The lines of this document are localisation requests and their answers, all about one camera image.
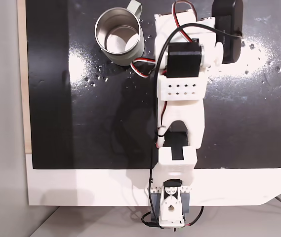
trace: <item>wooden edge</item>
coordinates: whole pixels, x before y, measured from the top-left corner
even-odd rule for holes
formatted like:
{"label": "wooden edge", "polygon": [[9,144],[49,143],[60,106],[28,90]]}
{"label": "wooden edge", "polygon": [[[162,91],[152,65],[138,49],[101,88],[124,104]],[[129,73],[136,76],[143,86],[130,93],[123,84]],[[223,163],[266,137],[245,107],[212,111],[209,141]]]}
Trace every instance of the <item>wooden edge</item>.
{"label": "wooden edge", "polygon": [[32,153],[30,104],[28,93],[28,61],[26,36],[26,4],[25,0],[17,0],[18,42],[20,54],[20,77],[22,91],[22,110],[24,127],[25,153]]}

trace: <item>gray floor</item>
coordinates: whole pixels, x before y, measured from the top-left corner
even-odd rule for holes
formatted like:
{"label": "gray floor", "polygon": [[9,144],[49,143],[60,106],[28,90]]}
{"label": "gray floor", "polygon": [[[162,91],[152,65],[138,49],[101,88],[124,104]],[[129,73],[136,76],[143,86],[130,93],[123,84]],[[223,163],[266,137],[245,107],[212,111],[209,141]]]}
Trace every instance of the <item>gray floor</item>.
{"label": "gray floor", "polygon": [[[187,219],[193,220],[199,210],[192,207]],[[177,233],[144,226],[140,217],[147,211],[144,207],[60,207],[31,237],[281,236],[281,203],[276,199],[261,206],[205,207],[194,226]]]}

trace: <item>water droplet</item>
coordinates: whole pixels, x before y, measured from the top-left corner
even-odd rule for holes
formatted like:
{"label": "water droplet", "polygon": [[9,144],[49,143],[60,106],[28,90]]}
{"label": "water droplet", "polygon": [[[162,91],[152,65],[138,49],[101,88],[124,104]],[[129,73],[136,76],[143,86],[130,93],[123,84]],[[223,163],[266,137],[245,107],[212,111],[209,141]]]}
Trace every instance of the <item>water droplet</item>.
{"label": "water droplet", "polygon": [[277,71],[277,73],[280,73],[281,72],[281,67],[280,66],[276,66],[275,67],[275,71]]}

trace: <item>mug handle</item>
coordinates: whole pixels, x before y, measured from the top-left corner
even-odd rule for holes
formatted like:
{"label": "mug handle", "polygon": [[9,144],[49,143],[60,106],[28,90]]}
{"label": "mug handle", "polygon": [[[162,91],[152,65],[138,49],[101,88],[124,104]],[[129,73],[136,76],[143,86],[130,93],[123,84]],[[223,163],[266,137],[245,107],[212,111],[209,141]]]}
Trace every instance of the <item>mug handle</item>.
{"label": "mug handle", "polygon": [[142,12],[141,3],[135,0],[131,0],[127,7],[127,10],[131,11],[139,19]]}

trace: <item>stainless steel mug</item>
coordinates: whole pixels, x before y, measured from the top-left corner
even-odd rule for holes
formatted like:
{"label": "stainless steel mug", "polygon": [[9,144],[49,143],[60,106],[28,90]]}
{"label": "stainless steel mug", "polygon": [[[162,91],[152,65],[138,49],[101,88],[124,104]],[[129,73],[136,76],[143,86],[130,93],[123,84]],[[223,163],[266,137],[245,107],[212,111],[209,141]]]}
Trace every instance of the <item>stainless steel mug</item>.
{"label": "stainless steel mug", "polygon": [[144,52],[141,11],[141,4],[131,0],[127,9],[115,7],[105,11],[95,24],[96,41],[115,64],[127,66]]}

